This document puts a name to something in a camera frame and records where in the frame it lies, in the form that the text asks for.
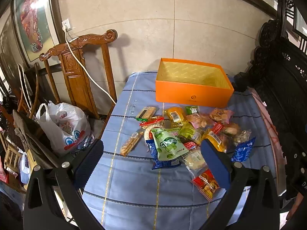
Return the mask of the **white wall socket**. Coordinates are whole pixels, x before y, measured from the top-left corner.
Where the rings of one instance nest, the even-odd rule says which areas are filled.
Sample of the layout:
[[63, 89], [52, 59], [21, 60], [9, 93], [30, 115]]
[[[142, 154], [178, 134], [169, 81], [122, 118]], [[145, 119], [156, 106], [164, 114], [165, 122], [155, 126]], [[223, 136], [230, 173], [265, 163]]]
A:
[[65, 31], [65, 32], [72, 29], [72, 27], [71, 27], [71, 25], [70, 25], [69, 19], [66, 19], [66, 20], [62, 21], [62, 29], [63, 29], [63, 31]]

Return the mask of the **red framed painting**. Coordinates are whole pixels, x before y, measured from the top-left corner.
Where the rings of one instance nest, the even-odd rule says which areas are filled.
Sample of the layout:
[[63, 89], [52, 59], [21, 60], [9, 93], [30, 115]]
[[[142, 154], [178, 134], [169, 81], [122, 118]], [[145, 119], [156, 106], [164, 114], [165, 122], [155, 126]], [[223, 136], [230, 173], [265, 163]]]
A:
[[27, 66], [38, 62], [40, 54], [59, 44], [51, 0], [12, 0], [11, 11], [18, 45]]

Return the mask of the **green pea snack bag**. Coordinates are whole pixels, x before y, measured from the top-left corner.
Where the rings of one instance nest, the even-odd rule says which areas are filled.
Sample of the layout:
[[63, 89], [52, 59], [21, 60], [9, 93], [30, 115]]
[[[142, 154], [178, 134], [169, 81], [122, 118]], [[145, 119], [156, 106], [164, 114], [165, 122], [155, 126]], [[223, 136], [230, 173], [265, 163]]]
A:
[[151, 133], [160, 161], [174, 160], [189, 151], [178, 137], [166, 129], [153, 128]]

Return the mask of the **yellow cake packet with barcode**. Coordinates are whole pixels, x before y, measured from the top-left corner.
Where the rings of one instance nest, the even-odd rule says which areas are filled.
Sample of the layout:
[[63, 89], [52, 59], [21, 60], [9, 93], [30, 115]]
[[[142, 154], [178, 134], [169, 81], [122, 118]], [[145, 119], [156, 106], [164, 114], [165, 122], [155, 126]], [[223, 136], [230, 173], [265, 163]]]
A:
[[185, 123], [184, 112], [181, 107], [174, 106], [164, 110], [164, 113], [170, 120], [170, 125], [172, 128], [177, 128], [183, 126]]

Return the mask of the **clear bag brown pastry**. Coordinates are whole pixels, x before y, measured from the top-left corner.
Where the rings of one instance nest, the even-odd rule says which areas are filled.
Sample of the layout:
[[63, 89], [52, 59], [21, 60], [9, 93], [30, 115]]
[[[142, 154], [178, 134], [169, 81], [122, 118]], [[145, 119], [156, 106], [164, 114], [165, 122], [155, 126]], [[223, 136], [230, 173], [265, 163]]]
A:
[[222, 133], [230, 136], [233, 140], [234, 146], [247, 142], [251, 135], [251, 130], [241, 130], [238, 124], [230, 123], [226, 124], [222, 129]]

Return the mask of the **long biscuit stick packet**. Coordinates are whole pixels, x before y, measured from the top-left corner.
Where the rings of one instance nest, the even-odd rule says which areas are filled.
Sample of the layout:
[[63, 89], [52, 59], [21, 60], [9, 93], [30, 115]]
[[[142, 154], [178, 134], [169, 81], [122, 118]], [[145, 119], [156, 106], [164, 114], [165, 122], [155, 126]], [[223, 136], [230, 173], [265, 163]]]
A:
[[120, 149], [120, 154], [122, 156], [127, 156], [131, 150], [137, 145], [138, 141], [140, 138], [143, 136], [144, 132], [143, 131], [137, 131], [133, 133], [127, 140], [126, 142], [122, 145]]

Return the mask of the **pink cookie bag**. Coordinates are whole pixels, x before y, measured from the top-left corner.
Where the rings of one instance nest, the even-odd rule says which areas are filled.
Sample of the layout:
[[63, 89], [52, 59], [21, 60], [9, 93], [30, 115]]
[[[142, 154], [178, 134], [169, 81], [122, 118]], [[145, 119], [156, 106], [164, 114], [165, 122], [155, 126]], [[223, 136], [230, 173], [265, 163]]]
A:
[[234, 112], [231, 110], [226, 110], [223, 108], [215, 108], [210, 114], [209, 117], [214, 122], [221, 122], [222, 124], [228, 124], [230, 118], [234, 115]]
[[216, 122], [210, 118], [209, 114], [203, 113], [187, 115], [186, 120], [190, 122], [195, 129], [214, 126], [216, 124]]

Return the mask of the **red sausage stick packet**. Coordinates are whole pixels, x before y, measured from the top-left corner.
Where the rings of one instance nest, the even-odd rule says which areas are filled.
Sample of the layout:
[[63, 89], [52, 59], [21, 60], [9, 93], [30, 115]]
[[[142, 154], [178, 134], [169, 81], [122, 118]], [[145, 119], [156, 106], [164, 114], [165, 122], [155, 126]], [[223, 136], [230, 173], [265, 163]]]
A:
[[140, 127], [142, 127], [142, 128], [146, 128], [146, 127], [148, 127], [148, 126], [150, 126], [150, 125], [153, 125], [153, 124], [157, 124], [157, 123], [161, 123], [161, 122], [163, 122], [164, 121], [164, 117], [163, 116], [154, 116], [154, 117], [152, 117], [149, 121], [147, 121], [147, 122], [141, 122], [140, 124], [139, 124], [139, 126]]

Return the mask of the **dark carved wooden furniture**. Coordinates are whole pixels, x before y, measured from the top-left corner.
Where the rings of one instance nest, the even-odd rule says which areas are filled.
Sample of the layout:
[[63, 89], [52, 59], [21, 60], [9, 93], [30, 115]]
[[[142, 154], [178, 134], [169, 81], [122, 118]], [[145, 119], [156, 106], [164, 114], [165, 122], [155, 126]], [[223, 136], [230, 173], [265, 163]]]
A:
[[277, 17], [264, 23], [250, 68], [235, 75], [237, 91], [256, 90], [277, 131], [285, 174], [286, 200], [306, 194], [306, 48], [288, 39], [292, 0], [278, 0]]

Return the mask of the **clear bag of wafers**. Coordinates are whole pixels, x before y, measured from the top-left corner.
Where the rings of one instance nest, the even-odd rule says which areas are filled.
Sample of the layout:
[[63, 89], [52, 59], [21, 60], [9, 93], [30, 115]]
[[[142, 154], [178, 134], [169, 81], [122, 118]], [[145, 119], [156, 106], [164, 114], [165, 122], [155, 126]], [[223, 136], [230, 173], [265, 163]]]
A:
[[189, 152], [182, 155], [181, 158], [186, 167], [194, 173], [207, 167], [207, 163], [201, 154], [200, 148], [189, 150]]

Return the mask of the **red patterned snack bag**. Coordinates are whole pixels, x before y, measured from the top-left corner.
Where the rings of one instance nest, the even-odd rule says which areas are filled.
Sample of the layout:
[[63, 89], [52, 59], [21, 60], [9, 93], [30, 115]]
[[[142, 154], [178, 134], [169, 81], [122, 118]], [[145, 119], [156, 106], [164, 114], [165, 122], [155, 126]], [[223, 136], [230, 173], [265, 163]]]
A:
[[196, 186], [207, 201], [212, 201], [214, 193], [220, 188], [209, 169], [206, 169], [199, 176], [193, 178], [191, 183]]

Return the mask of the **carved brown wooden chair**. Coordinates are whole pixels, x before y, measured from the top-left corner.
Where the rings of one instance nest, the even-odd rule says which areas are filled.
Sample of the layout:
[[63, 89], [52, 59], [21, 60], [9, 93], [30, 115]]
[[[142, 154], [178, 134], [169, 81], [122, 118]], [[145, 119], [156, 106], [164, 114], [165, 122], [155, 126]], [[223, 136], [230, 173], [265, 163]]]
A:
[[[109, 121], [111, 113], [113, 112], [117, 102], [116, 87], [108, 47], [108, 44], [114, 42], [117, 38], [118, 33], [114, 29], [107, 30], [103, 35], [81, 35], [71, 41], [66, 40], [65, 43], [53, 46], [46, 53], [40, 54], [39, 57], [40, 61], [44, 62], [57, 103], [60, 102], [60, 99], [53, 80], [53, 75], [50, 70], [50, 65], [48, 63], [48, 60], [51, 57], [58, 57], [60, 61], [64, 81], [72, 105], [79, 107], [88, 115], [99, 119], [99, 114], [95, 105], [90, 83], [94, 83], [94, 85], [96, 85], [109, 97], [112, 105], [100, 131], [100, 138], [102, 137], [102, 134], [107, 126], [107, 122]], [[95, 82], [85, 67], [83, 48], [86, 45], [96, 45], [102, 50], [102, 60], [105, 68], [108, 90], [105, 90], [97, 82]]]

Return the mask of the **white plastic shopping bag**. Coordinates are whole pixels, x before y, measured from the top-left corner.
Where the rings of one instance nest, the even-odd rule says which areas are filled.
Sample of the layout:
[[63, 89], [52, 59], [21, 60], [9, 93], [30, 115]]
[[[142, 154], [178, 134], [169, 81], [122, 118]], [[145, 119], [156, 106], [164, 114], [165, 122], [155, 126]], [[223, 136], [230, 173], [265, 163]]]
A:
[[60, 157], [87, 147], [94, 139], [88, 118], [79, 107], [50, 101], [39, 106], [35, 117]]

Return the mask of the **cracker packet green end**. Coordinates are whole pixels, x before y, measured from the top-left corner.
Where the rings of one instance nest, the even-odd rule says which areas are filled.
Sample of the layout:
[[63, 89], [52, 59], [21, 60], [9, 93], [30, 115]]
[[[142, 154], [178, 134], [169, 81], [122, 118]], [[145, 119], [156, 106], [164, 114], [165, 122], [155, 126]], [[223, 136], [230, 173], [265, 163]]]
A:
[[138, 113], [135, 119], [139, 122], [147, 122], [154, 116], [156, 110], [154, 106], [146, 106]]

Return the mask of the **blue checked tablecloth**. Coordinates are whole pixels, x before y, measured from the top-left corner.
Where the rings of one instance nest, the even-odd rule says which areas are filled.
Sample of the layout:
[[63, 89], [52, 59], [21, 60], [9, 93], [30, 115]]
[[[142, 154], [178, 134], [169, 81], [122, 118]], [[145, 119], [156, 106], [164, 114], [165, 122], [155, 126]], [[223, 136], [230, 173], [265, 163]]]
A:
[[105, 229], [199, 229], [225, 194], [211, 201], [191, 183], [185, 166], [153, 169], [144, 140], [124, 157], [120, 148], [136, 131], [136, 115], [146, 106], [162, 114], [169, 103], [156, 101], [156, 72], [132, 74], [102, 135], [104, 153], [89, 178], [83, 200]]

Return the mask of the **yellow green snack packet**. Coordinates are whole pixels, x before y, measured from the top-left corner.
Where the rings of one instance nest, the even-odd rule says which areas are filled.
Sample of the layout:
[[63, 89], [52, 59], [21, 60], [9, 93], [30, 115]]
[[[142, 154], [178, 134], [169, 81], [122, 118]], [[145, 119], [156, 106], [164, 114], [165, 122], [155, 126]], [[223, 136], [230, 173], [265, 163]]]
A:
[[204, 133], [205, 132], [202, 129], [195, 129], [190, 122], [185, 122], [178, 132], [178, 136], [182, 139], [190, 140], [197, 145], [200, 145]]

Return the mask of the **orange cardboard box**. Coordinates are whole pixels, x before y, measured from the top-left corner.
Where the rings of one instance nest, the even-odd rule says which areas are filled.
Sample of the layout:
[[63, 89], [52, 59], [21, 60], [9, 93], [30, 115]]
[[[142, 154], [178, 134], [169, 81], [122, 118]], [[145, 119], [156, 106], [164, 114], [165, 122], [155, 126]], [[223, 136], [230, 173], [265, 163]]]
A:
[[192, 60], [162, 58], [156, 77], [158, 102], [225, 108], [234, 88], [223, 68]]

